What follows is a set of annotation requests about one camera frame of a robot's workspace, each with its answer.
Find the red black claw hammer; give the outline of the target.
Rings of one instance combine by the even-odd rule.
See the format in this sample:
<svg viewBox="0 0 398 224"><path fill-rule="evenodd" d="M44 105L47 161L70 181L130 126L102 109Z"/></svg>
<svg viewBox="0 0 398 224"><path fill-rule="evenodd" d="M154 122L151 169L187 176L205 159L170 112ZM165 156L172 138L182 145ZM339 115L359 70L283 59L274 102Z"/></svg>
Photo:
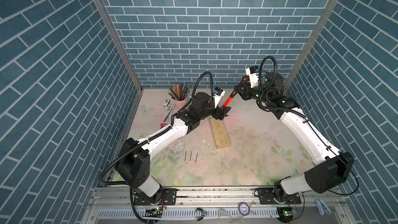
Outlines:
<svg viewBox="0 0 398 224"><path fill-rule="evenodd" d="M239 88L239 89L234 89L234 87L233 87L232 93L230 94L230 96L228 97L228 99L225 101L225 103L224 103L221 107L226 107L226 106L228 106L228 104L229 104L229 103L232 101L232 99L235 97L235 93L234 93L235 90L245 91L245 90L248 88L248 86L249 86L249 84L250 84L249 77L248 77L247 75L244 75L244 76L242 77L242 79L247 79L247 85L244 86L244 87L241 87L241 88Z"/></svg>

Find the light wooden nail block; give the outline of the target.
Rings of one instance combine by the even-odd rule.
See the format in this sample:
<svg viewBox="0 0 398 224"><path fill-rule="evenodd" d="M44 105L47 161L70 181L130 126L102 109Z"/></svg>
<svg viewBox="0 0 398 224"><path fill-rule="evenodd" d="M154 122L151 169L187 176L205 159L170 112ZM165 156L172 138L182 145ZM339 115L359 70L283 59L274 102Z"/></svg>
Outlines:
<svg viewBox="0 0 398 224"><path fill-rule="evenodd" d="M215 140L216 149L230 147L230 142L223 121L210 118L209 122Z"/></svg>

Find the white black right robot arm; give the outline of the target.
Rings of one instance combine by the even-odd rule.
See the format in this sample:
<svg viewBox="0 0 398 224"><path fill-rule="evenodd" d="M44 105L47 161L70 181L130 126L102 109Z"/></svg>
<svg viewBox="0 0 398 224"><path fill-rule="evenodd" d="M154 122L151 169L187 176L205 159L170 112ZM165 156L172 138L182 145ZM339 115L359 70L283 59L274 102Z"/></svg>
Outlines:
<svg viewBox="0 0 398 224"><path fill-rule="evenodd" d="M298 103L283 91L283 78L278 73L266 73L260 83L260 73L248 69L234 92L244 100L255 100L260 109L273 113L298 138L313 160L314 167L274 184L274 198L285 202L294 194L314 191L324 193L343 184L353 174L354 157L341 152L329 142L305 116Z"/></svg>

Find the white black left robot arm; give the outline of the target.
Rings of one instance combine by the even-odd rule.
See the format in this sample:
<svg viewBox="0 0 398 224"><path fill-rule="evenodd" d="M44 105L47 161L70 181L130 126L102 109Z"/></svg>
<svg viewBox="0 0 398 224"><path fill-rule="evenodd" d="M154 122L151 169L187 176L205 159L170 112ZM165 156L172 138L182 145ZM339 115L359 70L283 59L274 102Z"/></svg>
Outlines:
<svg viewBox="0 0 398 224"><path fill-rule="evenodd" d="M186 108L181 108L173 115L171 123L152 135L140 140L127 139L118 156L114 168L123 178L123 184L138 189L147 197L157 197L162 186L150 175L151 159L173 141L189 134L200 122L208 117L223 120L230 107L220 107L219 102L225 91L216 87L209 95L198 92L190 99Z"/></svg>

